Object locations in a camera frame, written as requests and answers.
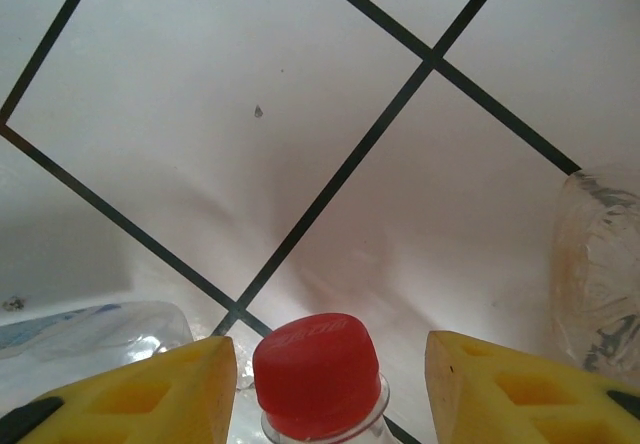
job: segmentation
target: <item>crumpled plastic bottle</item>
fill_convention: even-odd
[[[640,171],[576,172],[558,206],[554,336],[585,370],[640,385]]]

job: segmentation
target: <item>red bottle cap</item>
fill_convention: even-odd
[[[275,330],[253,353],[253,372],[269,423],[299,441],[351,429],[380,396],[369,333],[347,314],[318,314]]]

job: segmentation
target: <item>clear plastic bottle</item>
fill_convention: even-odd
[[[577,363],[640,384],[640,172],[570,176],[559,201],[551,266],[557,341]]]
[[[0,327],[0,415],[56,387],[193,341],[164,302],[108,304]]]
[[[319,314],[267,336],[253,354],[262,429],[276,444],[396,444],[383,417],[389,386],[366,328]]]

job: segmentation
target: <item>tile floor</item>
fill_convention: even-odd
[[[434,444],[429,330],[554,352],[555,196],[635,159],[639,2],[0,0],[0,323],[168,300],[248,356],[352,313]]]

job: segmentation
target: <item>bottle neck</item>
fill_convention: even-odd
[[[340,435],[299,441],[274,429],[264,413],[262,415],[262,429],[273,444],[397,444],[398,441],[391,434],[383,416],[389,404],[390,392],[389,384],[382,375],[380,375],[380,384],[380,397],[369,415],[362,422]]]

